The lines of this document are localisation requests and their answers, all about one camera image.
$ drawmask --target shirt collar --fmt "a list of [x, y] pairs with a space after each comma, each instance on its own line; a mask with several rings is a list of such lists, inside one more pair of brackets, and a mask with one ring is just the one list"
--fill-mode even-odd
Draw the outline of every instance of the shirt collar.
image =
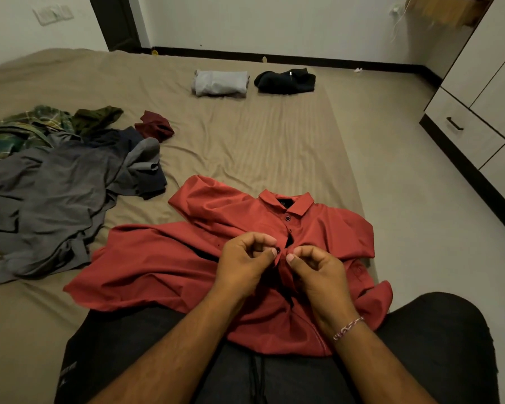
[[[263, 190], [258, 198], [261, 199], [264, 203], [272, 205], [283, 212], [299, 215], [300, 217], [302, 217], [309, 210], [309, 208], [311, 208], [311, 205], [315, 203], [314, 199], [309, 193], [302, 194], [301, 196], [288, 197], [272, 193], [268, 190]], [[277, 201], [277, 198], [291, 198], [293, 200], [293, 204], [289, 209], [286, 209], [283, 204]]]

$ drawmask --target beige bedsheet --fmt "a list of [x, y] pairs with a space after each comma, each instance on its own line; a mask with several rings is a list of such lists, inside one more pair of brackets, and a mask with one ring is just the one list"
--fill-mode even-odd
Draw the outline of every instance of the beige bedsheet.
[[[0, 119], [47, 104], [70, 112], [123, 108], [114, 124], [139, 122], [144, 110], [168, 118], [175, 136], [162, 143], [164, 195], [120, 197], [108, 211], [95, 249], [108, 231], [127, 223], [162, 224], [180, 217], [168, 198], [191, 175], [211, 176], [257, 196], [310, 192], [316, 202], [362, 214], [357, 186], [329, 99], [316, 91], [295, 96], [258, 93], [254, 79], [290, 66], [169, 56], [52, 49], [0, 66]], [[246, 70], [246, 99], [197, 98], [193, 74]], [[62, 287], [76, 271], [39, 281], [0, 285], [0, 403], [52, 402], [63, 349], [86, 311]]]

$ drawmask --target wooden shelf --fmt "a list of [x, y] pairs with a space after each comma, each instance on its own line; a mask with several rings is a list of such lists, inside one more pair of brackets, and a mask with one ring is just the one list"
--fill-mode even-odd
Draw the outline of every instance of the wooden shelf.
[[418, 11], [440, 24], [476, 26], [492, 0], [407, 0], [408, 11]]

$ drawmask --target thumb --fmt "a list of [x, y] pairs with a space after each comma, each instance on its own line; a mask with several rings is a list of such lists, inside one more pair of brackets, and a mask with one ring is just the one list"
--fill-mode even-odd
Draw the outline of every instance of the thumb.
[[254, 264], [258, 269], [265, 271], [269, 265], [275, 260], [277, 250], [275, 248], [268, 248], [264, 250], [259, 256], [253, 259]]
[[294, 254], [288, 254], [286, 261], [290, 265], [290, 268], [292, 268], [292, 271], [297, 273], [303, 280], [314, 271], [305, 261]]

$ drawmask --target forearm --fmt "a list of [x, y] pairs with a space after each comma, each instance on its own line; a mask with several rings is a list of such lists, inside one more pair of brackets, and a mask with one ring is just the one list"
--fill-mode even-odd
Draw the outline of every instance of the forearm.
[[90, 402], [189, 402], [238, 310], [237, 304], [212, 289], [174, 329]]
[[[357, 317], [345, 317], [340, 328]], [[358, 322], [335, 347], [364, 404], [437, 404], [366, 323]]]

